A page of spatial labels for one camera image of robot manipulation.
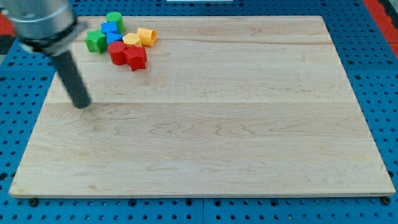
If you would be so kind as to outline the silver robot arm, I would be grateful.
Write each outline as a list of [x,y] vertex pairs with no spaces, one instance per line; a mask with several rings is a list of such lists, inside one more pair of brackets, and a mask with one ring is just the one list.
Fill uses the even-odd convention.
[[24,50],[51,58],[74,107],[89,106],[90,95],[70,52],[71,43],[88,24],[78,21],[70,2],[2,0],[1,6]]

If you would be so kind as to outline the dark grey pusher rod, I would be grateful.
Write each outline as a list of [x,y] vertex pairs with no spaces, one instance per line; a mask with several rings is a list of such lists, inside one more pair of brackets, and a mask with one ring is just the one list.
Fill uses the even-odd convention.
[[83,109],[89,106],[90,95],[70,51],[52,55],[50,58],[74,107]]

